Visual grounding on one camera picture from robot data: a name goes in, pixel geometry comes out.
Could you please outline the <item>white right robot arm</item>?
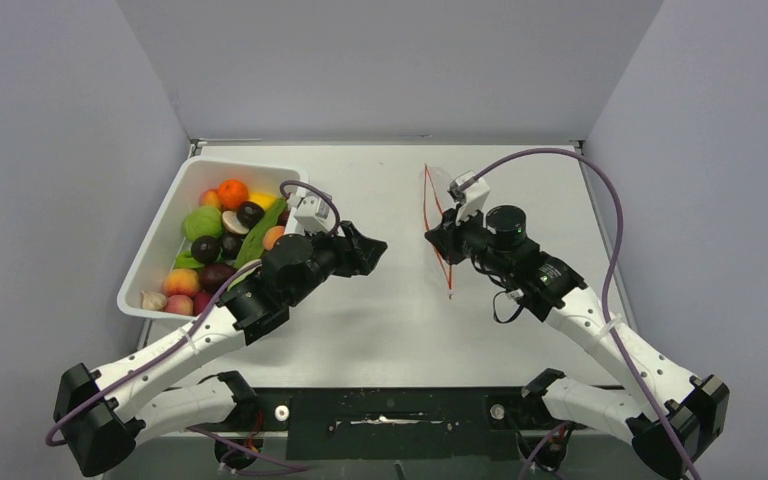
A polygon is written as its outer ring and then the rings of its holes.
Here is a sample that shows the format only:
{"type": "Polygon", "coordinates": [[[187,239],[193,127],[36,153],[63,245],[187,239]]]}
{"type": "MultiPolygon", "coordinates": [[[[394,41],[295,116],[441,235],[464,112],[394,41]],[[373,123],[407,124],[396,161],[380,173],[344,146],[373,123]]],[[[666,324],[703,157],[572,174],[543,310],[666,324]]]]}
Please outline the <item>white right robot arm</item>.
{"type": "Polygon", "coordinates": [[[445,263],[464,261],[542,324],[574,342],[619,384],[588,385],[548,368],[523,389],[532,425],[580,424],[629,444],[664,479],[695,475],[695,462],[722,433],[730,390],[670,360],[606,308],[596,291],[525,231],[523,210],[503,205],[464,221],[444,212],[425,239],[445,263]]]}

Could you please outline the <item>clear red-zipper bag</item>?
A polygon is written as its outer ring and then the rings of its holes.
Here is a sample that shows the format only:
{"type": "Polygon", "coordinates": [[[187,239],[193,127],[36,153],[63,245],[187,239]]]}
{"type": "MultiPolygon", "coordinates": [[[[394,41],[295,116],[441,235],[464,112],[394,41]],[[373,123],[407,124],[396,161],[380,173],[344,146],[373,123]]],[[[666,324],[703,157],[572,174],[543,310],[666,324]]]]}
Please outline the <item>clear red-zipper bag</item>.
{"type": "Polygon", "coordinates": [[[454,203],[447,192],[451,176],[442,168],[425,164],[421,171],[421,220],[420,240],[423,246],[424,279],[434,294],[447,301],[454,297],[453,267],[447,263],[425,234],[438,227],[444,212],[454,203]]]}

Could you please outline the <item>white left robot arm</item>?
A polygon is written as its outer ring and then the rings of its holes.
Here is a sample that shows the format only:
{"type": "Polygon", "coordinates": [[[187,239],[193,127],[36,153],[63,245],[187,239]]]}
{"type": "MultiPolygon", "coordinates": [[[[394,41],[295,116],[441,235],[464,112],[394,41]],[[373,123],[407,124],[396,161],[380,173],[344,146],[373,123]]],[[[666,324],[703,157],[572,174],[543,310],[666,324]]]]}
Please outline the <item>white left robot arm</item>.
{"type": "Polygon", "coordinates": [[[280,237],[223,284],[195,321],[118,361],[66,370],[46,444],[68,446],[80,472],[95,477],[167,433],[199,425],[246,425],[256,416],[257,396],[240,373],[211,374],[189,387],[178,383],[274,331],[330,276],[370,274],[386,242],[362,235],[349,221],[340,227],[340,236],[280,237]],[[53,438],[56,433],[60,442],[53,438]]]}

